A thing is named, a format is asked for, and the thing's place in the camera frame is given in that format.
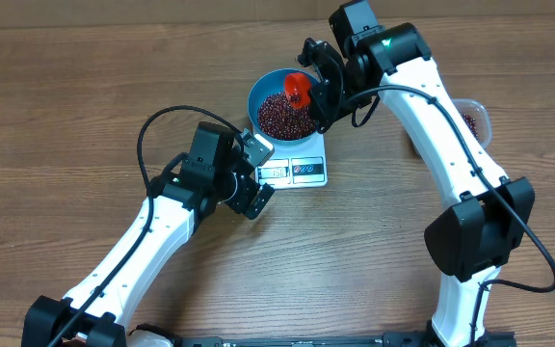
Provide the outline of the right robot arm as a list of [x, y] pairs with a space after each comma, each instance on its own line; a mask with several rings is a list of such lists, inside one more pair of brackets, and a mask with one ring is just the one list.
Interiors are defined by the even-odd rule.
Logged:
[[535, 194], [486, 153], [446, 92], [429, 45], [416, 27], [383, 27], [365, 1], [329, 19], [334, 43], [307, 40], [299, 56], [320, 81], [309, 91], [311, 117], [326, 132], [360, 108], [386, 106], [431, 171], [442, 213], [424, 232], [441, 273], [436, 311], [423, 346], [513, 346], [511, 333], [490, 333], [484, 315], [501, 268], [522, 240]]

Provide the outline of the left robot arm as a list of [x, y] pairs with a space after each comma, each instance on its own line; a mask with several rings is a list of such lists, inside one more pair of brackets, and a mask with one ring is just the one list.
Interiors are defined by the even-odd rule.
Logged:
[[251, 173], [274, 152], [259, 134], [200, 122], [189, 152], [175, 156], [152, 180], [136, 219], [99, 265], [62, 299], [41, 296], [31, 305], [22, 345], [177, 345], [155, 326], [129, 327], [138, 304], [218, 204], [250, 220], [259, 215], [274, 190]]

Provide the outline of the red scoop with blue handle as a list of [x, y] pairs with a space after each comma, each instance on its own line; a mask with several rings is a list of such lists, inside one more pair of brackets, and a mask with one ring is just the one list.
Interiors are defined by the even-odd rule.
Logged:
[[284, 78], [284, 93], [287, 100], [289, 101], [289, 95], [292, 93], [298, 93], [302, 100], [298, 104], [290, 105], [293, 109], [302, 109], [310, 104], [310, 97], [308, 95], [312, 84], [308, 79], [307, 75], [302, 72], [292, 72], [288, 73]]

